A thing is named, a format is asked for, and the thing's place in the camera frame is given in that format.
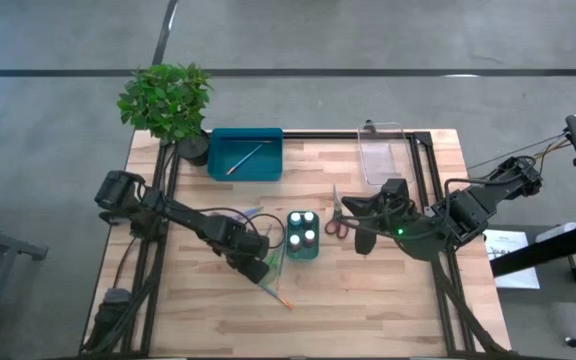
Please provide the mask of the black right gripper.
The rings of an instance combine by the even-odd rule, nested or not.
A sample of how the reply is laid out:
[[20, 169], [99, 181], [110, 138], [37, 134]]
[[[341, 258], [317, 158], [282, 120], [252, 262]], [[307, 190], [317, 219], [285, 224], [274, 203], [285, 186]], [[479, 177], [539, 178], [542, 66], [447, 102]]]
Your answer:
[[[407, 196], [386, 193], [371, 197], [344, 196], [341, 202], [350, 211], [352, 218], [377, 216], [379, 230], [393, 230], [421, 217], [415, 202]], [[377, 235], [370, 229], [355, 230], [354, 243], [358, 254], [370, 254], [376, 242]]]

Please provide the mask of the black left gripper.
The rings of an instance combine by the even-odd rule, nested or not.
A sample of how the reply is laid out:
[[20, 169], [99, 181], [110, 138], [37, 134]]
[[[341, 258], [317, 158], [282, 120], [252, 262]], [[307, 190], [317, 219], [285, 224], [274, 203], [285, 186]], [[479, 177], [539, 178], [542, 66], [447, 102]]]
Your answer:
[[215, 230], [215, 253], [231, 265], [239, 265], [239, 272], [254, 284], [260, 283], [270, 271], [262, 261], [269, 250], [269, 239], [245, 230], [236, 224], [221, 224]]

